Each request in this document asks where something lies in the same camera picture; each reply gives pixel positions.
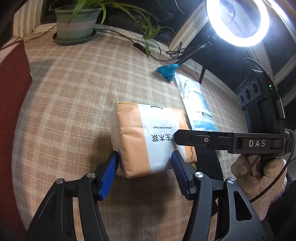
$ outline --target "ring light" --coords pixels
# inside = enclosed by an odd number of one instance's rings
[[[262,0],[253,0],[257,5],[261,22],[257,32],[250,37],[241,38],[234,35],[221,21],[220,18],[220,1],[219,0],[206,0],[206,9],[209,21],[216,31],[216,33],[225,41],[232,45],[239,47],[250,47],[259,43],[266,35],[269,27],[269,16],[267,9]]]

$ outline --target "black wire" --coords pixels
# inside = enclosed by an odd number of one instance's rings
[[[25,41],[25,43],[26,43],[26,42],[29,42],[29,41],[31,41],[31,40],[33,40],[33,39],[41,38],[43,35],[45,35],[46,33],[48,33],[49,30],[45,31],[43,34],[41,34],[41,35],[38,36],[38,37],[34,37],[34,38],[32,38],[32,39],[29,39],[29,40]]]
[[[284,171],[286,170],[286,168],[288,167],[289,162],[292,159],[293,153],[294,153],[294,148],[295,148],[295,134],[293,131],[291,131],[290,129],[285,129],[285,131],[288,131],[291,133],[292,137],[293,137],[293,147],[292,147],[292,151],[290,153],[290,156],[285,164],[285,166],[283,167],[283,169],[281,170],[281,172],[278,174],[278,176],[273,180],[273,182],[267,187],[265,188],[261,193],[259,193],[256,197],[252,198],[250,200],[250,202],[254,202],[257,199],[261,198],[266,192],[268,192],[269,189],[271,189],[273,187],[273,185],[279,180],[279,178],[282,176],[282,174],[284,173]]]
[[[241,70],[240,70],[240,72],[241,72],[241,79],[244,80],[244,79],[243,79],[243,73],[242,73],[242,71],[243,71],[244,63],[245,63],[247,60],[254,62],[255,65],[257,65],[257,66],[263,71],[263,73],[265,74],[265,76],[268,78],[268,80],[269,80],[269,82],[270,82],[270,85],[272,86],[272,88],[273,88],[275,94],[277,95],[277,97],[280,98],[280,96],[279,96],[279,94],[278,94],[278,92],[277,92],[277,89],[276,89],[276,87],[275,87],[273,81],[272,81],[271,78],[270,78],[270,75],[266,72],[266,70],[265,70],[265,69],[264,69],[264,68],[263,68],[263,67],[262,67],[262,66],[261,66],[256,60],[254,60],[254,59],[252,59],[252,58],[244,58],[244,59],[242,60],[242,62],[241,62]]]
[[[98,31],[98,32],[102,32],[102,33],[106,33],[105,31],[112,31],[112,32],[115,32],[115,33],[119,34],[120,36],[122,36],[122,37],[124,37],[124,38],[126,38],[126,39],[129,39],[129,40],[132,41],[133,43],[135,43],[131,38],[129,38],[129,37],[127,37],[127,36],[125,36],[125,35],[123,35],[123,34],[117,32],[117,31],[115,31],[115,30],[112,30],[112,29],[95,28],[95,30]]]
[[[232,24],[232,22],[234,21],[236,17],[236,12],[235,10],[233,10],[233,16],[231,18],[231,20],[229,21],[229,23],[226,25],[226,27],[228,28],[230,26],[230,24]],[[202,38],[203,36],[205,36],[213,27],[211,26],[205,33],[203,33],[199,38]],[[166,54],[168,54],[171,58],[173,59],[177,59],[177,58],[181,58],[182,56],[186,55],[188,52],[190,52],[192,49],[194,49],[196,46],[192,47],[191,49],[189,49],[188,51],[185,51],[186,48],[182,48],[182,42],[180,42],[177,50],[170,50],[170,51],[166,51]]]
[[[153,55],[149,54],[152,58],[154,58],[155,60],[158,60],[158,61],[161,61],[161,62],[168,62],[168,61],[172,61],[174,59],[179,59],[178,57],[176,58],[171,58],[171,59],[168,59],[168,60],[161,60],[161,59],[158,59],[158,58],[155,58]]]

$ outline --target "power adapter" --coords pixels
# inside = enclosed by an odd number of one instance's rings
[[[139,43],[134,43],[133,44],[137,49],[139,49],[143,54],[146,54],[146,49],[140,45]]]

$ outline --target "tissue pack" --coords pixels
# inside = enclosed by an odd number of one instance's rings
[[[127,178],[172,169],[170,158],[178,150],[186,162],[196,162],[194,147],[178,146],[173,135],[189,130],[182,110],[118,102],[110,115],[113,150],[120,154],[117,174]]]

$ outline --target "work glove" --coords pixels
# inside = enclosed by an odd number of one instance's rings
[[[240,155],[231,166],[232,174],[237,178],[237,183],[249,200],[260,194],[278,176],[286,164],[282,158],[270,160],[264,167],[264,176],[258,173],[260,156]],[[276,201],[284,192],[287,184],[286,172],[262,197],[252,203],[259,219],[262,221],[268,211],[269,205]]]

